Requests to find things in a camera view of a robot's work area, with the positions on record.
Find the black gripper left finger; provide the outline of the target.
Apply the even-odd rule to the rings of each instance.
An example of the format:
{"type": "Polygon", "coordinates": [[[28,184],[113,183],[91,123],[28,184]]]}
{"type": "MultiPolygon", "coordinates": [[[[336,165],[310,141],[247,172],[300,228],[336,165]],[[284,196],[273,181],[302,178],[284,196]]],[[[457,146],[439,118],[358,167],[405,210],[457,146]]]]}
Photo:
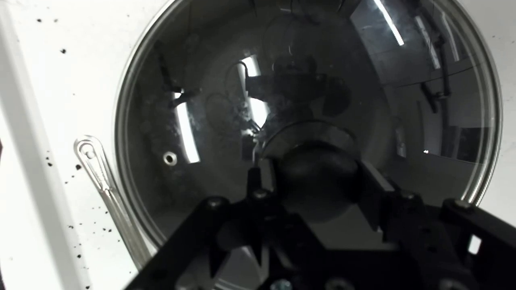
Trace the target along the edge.
{"type": "Polygon", "coordinates": [[[207,259],[213,281],[236,249],[249,247],[257,260],[268,250],[266,279],[257,290],[269,290],[289,278],[281,263],[284,250],[282,225],[289,215],[281,202],[261,188],[261,170],[247,173],[247,197],[231,204],[223,197],[205,199],[128,284],[126,290],[176,290],[179,279],[195,260],[207,259]]]}

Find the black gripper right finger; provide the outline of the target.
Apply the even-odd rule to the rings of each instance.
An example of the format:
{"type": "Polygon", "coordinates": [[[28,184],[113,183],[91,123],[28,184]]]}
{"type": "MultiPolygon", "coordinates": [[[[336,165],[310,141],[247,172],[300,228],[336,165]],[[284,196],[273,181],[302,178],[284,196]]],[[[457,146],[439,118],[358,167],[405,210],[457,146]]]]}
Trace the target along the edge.
{"type": "Polygon", "coordinates": [[[382,239],[415,263],[423,290],[516,290],[516,230],[486,210],[447,199],[428,205],[360,162],[358,207],[382,239]]]}

